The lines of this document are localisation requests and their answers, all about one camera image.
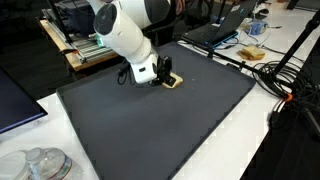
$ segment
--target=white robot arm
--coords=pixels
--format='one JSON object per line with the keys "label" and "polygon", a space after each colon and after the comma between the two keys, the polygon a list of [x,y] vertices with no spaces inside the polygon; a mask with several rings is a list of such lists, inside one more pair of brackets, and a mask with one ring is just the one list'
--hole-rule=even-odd
{"label": "white robot arm", "polygon": [[154,51],[141,29],[164,20],[171,8],[170,0],[88,0],[96,17],[94,29],[104,43],[130,63],[137,83],[176,81],[170,76],[171,60]]}

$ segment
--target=table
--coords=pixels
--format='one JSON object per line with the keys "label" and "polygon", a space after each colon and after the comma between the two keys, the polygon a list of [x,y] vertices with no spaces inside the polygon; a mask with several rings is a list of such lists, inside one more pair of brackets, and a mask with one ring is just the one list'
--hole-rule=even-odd
{"label": "table", "polygon": [[[64,42],[59,37],[58,33],[48,23],[49,22],[47,20],[40,20],[40,25],[41,25],[42,29],[50,36],[50,38],[57,45],[59,50],[61,51],[64,49],[68,49],[67,43]],[[92,67],[94,65],[105,62],[105,61],[110,60],[110,59],[117,57],[117,56],[118,56],[117,53],[112,52],[108,56],[98,58],[97,60],[81,63],[77,56],[70,53],[70,54],[65,55],[65,59],[66,59],[67,63],[71,66],[71,68],[75,72],[78,72],[80,70],[84,70],[86,68]]]}
{"label": "table", "polygon": [[[278,6],[272,7],[270,11],[266,21],[269,21],[272,26],[282,25],[283,28],[272,30],[266,45],[285,52],[303,31],[304,25],[311,19],[313,13],[301,10],[285,11]],[[317,40],[315,37],[318,37],[319,34],[319,29],[313,32],[296,56],[305,59]],[[258,37],[259,40],[264,38],[264,35]],[[237,45],[235,48],[221,51],[221,53],[242,61],[235,54],[240,49],[241,46]],[[268,62],[281,57],[267,52],[264,60],[260,62]],[[223,64],[227,63],[220,59],[214,60]],[[250,62],[249,64],[255,65],[256,63],[258,62]],[[278,101],[277,98],[269,95],[259,86],[255,86],[200,146],[174,179],[239,179],[267,134],[269,129],[268,115]],[[39,100],[39,103],[48,111],[47,119],[42,118],[0,135],[0,157],[21,149],[57,147],[81,164],[84,169],[83,179],[97,179],[98,177],[81,147],[57,95],[53,94],[43,98]]]}

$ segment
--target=wooden board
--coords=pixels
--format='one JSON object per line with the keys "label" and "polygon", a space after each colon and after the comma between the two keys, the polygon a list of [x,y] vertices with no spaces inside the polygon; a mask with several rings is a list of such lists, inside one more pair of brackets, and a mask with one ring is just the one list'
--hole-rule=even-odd
{"label": "wooden board", "polygon": [[[47,20],[40,20],[41,26],[49,34],[49,36],[51,37],[53,42],[57,45],[59,50],[67,49],[68,48],[67,44],[60,38],[58,33],[55,32],[54,29],[50,27],[50,25],[48,23],[49,22]],[[83,63],[83,64],[80,62],[79,58],[76,55],[72,54],[72,53],[67,54],[66,55],[66,59],[68,60],[69,64],[72,66],[74,71],[80,71],[82,69],[91,67],[93,65],[99,64],[101,62],[107,61],[107,60],[112,59],[112,58],[117,57],[117,56],[118,56],[118,54],[113,52],[113,53],[110,53],[109,55],[107,55],[105,57],[101,57],[101,58],[99,58],[97,60],[89,61],[89,62],[86,62],[86,63]]]}

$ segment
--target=laptop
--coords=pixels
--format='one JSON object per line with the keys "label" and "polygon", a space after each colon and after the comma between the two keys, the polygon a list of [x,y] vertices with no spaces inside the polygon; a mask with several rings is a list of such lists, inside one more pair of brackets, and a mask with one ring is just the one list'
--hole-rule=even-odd
{"label": "laptop", "polygon": [[236,30],[253,11],[256,3],[257,0],[246,0],[235,4],[220,26],[206,24],[183,34],[181,39],[202,49],[215,48],[238,35]]}
{"label": "laptop", "polygon": [[0,134],[47,112],[0,65]]}

